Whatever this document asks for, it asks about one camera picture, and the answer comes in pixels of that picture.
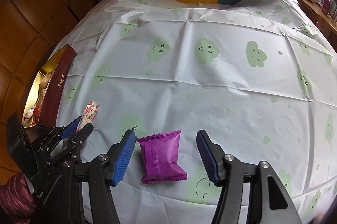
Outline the white floral snack bar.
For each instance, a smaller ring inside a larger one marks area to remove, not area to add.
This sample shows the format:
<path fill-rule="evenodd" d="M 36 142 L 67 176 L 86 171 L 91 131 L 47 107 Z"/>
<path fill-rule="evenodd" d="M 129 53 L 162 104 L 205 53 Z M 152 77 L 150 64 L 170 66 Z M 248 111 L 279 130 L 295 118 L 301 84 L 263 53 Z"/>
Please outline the white floral snack bar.
<path fill-rule="evenodd" d="M 85 125 L 92 124 L 92 122 L 95 119 L 98 109 L 99 109 L 98 103 L 92 100 L 88 102 L 80 118 L 79 124 L 76 128 L 76 132 L 79 132 Z"/>

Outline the purple snack packet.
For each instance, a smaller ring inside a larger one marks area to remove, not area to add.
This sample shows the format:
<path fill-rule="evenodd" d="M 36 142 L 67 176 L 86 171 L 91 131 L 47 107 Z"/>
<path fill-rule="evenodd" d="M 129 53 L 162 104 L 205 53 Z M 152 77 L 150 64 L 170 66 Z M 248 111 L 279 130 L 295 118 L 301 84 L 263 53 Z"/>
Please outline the purple snack packet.
<path fill-rule="evenodd" d="M 163 132 L 138 138 L 145 174 L 145 185 L 166 181 L 183 181 L 187 173 L 178 165 L 181 131 Z"/>

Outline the red candy packet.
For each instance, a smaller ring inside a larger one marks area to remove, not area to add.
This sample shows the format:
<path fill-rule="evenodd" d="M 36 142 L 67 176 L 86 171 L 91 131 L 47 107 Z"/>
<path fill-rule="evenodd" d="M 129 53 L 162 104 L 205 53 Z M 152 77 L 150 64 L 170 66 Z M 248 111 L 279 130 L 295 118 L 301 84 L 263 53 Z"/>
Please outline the red candy packet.
<path fill-rule="evenodd" d="M 41 110 L 39 106 L 37 106 L 36 104 L 31 106 L 23 117 L 25 127 L 32 127 L 34 125 L 37 125 L 40 113 Z"/>

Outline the gold and brown tin box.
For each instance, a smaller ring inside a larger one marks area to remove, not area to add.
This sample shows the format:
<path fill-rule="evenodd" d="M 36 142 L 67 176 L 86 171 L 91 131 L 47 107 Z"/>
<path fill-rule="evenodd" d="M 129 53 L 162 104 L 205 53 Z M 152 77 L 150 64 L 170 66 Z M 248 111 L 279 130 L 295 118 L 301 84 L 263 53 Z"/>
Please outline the gold and brown tin box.
<path fill-rule="evenodd" d="M 47 128 L 55 125 L 68 71 L 76 55 L 77 52 L 67 44 L 52 55 L 52 57 L 38 71 L 29 92 L 24 115 L 37 101 L 39 83 L 50 71 L 52 71 L 53 74 L 47 86 L 37 125 L 42 125 Z"/>

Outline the maroon quilted sleeve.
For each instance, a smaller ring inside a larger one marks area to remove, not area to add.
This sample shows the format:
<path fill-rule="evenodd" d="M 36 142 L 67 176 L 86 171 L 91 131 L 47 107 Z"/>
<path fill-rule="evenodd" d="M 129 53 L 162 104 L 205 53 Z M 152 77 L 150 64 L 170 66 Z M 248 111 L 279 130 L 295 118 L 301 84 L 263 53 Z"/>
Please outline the maroon quilted sleeve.
<path fill-rule="evenodd" d="M 1 210 L 12 223 L 30 223 L 36 206 L 23 173 L 12 176 L 1 186 Z"/>

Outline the white cloud-print tablecloth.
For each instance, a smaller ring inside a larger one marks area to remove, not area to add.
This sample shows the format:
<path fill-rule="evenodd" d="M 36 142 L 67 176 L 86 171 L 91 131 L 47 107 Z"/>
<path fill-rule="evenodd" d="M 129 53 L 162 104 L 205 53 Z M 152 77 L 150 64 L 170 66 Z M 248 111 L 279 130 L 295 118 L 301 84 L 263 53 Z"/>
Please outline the white cloud-print tablecloth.
<path fill-rule="evenodd" d="M 179 130 L 187 180 L 145 185 L 136 148 L 112 196 L 122 223 L 210 223 L 220 189 L 196 134 L 243 162 L 268 161 L 303 223 L 336 197 L 336 51 L 296 0 L 232 7 L 174 0 L 104 0 L 57 45 L 77 55 L 57 125 L 99 105 L 82 151 Z"/>

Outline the wooden side shelf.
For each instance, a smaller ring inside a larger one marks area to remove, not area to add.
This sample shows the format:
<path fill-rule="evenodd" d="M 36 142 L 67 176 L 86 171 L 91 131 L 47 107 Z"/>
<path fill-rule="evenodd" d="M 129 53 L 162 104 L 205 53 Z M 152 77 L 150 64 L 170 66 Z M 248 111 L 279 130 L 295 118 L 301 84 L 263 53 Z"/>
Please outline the wooden side shelf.
<path fill-rule="evenodd" d="M 326 15 L 318 4 L 312 3 L 310 0 L 298 0 L 298 3 L 302 11 L 316 25 L 325 38 L 332 44 L 336 43 L 336 22 Z"/>

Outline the purple bottle on shelf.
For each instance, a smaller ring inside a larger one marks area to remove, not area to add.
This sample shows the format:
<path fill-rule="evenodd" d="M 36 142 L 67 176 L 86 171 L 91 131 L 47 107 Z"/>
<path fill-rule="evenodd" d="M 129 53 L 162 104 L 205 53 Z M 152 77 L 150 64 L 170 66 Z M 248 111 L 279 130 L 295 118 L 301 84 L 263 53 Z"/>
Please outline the purple bottle on shelf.
<path fill-rule="evenodd" d="M 331 1 L 332 0 L 321 0 L 322 12 L 326 15 L 328 14 L 330 10 Z"/>

